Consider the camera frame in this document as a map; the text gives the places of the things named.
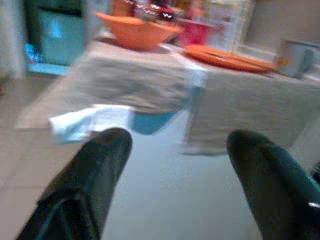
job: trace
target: orange plate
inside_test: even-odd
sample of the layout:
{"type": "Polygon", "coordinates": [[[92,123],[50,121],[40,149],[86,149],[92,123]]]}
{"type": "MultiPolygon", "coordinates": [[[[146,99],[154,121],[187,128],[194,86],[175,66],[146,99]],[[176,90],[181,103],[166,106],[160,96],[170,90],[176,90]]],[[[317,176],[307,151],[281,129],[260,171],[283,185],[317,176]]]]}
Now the orange plate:
{"type": "Polygon", "coordinates": [[[273,63],[254,60],[228,52],[215,50],[208,46],[189,45],[185,47],[185,52],[189,56],[201,62],[237,71],[268,73],[276,69],[276,65],[273,63]]]}
{"type": "Polygon", "coordinates": [[[178,26],[159,25],[136,17],[111,16],[101,12],[95,15],[110,28],[117,44],[134,50],[152,51],[168,37],[183,30],[178,26]]]}

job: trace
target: orange bowl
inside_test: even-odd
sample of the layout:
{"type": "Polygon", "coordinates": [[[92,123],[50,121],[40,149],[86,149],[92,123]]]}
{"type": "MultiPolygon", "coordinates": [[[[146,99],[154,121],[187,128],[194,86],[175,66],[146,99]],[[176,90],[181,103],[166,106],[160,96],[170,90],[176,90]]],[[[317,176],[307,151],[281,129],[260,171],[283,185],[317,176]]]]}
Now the orange bowl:
{"type": "Polygon", "coordinates": [[[178,26],[159,25],[130,16],[95,14],[115,35],[115,42],[125,48],[152,51],[173,34],[181,33],[178,26]]]}

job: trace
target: white cloth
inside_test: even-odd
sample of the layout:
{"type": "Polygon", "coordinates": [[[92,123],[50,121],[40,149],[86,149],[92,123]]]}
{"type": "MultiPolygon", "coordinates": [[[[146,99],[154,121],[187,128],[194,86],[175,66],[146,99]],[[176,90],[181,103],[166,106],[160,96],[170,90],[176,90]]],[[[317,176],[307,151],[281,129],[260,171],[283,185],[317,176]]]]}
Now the white cloth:
{"type": "Polygon", "coordinates": [[[91,132],[110,128],[129,129],[132,121],[131,107],[96,104],[81,111],[69,112],[49,118],[52,134],[57,144],[83,142],[91,132]]]}

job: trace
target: tile floor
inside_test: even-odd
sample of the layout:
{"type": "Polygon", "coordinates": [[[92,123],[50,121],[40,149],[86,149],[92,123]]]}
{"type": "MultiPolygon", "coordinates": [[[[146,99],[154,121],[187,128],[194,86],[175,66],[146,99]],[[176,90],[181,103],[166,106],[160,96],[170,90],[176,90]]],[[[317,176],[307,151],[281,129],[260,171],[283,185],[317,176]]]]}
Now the tile floor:
{"type": "MultiPolygon", "coordinates": [[[[54,145],[48,129],[14,129],[19,111],[50,82],[43,77],[10,82],[0,99],[2,240],[16,237],[45,186],[81,146],[54,145]]],[[[256,239],[256,225],[229,158],[180,154],[188,115],[181,111],[153,135],[132,132],[133,150],[103,239],[256,239]]]]}

